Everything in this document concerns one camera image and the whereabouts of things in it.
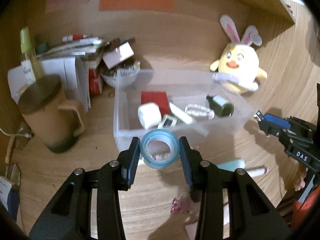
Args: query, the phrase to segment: mug lid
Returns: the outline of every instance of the mug lid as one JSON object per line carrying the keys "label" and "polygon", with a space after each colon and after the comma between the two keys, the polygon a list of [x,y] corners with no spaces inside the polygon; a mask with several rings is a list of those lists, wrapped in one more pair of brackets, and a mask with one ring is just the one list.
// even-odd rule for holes
{"label": "mug lid", "polygon": [[32,114],[47,105],[60,91],[58,75],[47,75],[30,85],[21,95],[18,108],[22,114]]}

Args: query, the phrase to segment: orange sticky note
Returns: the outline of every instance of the orange sticky note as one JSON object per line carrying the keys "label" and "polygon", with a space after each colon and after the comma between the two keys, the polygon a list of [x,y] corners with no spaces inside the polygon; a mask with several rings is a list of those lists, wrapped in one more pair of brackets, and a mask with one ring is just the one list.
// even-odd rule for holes
{"label": "orange sticky note", "polygon": [[145,10],[170,12],[175,0],[100,0],[99,10]]}

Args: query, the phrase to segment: stuffed toy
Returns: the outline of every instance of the stuffed toy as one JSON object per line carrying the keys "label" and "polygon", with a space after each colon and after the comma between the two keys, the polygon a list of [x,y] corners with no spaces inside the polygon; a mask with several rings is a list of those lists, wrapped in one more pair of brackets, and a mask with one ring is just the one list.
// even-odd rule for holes
{"label": "stuffed toy", "polygon": [[233,20],[228,15],[222,15],[220,23],[231,40],[224,49],[219,60],[213,62],[210,71],[216,71],[212,76],[214,81],[222,82],[227,89],[235,93],[257,91],[259,86],[256,77],[267,78],[267,73],[259,68],[258,55],[250,45],[261,46],[262,40],[257,28],[247,27],[241,41]]}

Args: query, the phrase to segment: hand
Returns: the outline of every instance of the hand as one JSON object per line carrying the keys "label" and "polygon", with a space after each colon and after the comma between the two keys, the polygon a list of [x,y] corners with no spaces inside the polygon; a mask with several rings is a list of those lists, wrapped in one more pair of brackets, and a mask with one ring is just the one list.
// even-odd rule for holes
{"label": "hand", "polygon": [[304,188],[306,183],[304,182],[304,178],[307,176],[307,168],[303,166],[301,163],[299,163],[297,174],[294,178],[294,188],[296,191]]}

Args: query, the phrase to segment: bottle label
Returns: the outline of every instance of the bottle label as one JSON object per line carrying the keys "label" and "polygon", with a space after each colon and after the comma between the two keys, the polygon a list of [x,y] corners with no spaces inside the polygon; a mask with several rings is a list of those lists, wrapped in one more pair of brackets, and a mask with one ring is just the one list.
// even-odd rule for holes
{"label": "bottle label", "polygon": [[26,76],[27,84],[29,85],[33,84],[36,81],[36,77],[35,77],[35,74],[33,73],[31,61],[29,59],[23,60],[21,62],[21,66]]}
{"label": "bottle label", "polygon": [[227,100],[225,100],[224,98],[222,98],[221,96],[219,95],[216,95],[212,98],[213,101],[215,101],[219,106],[224,106],[225,104],[228,103]]}

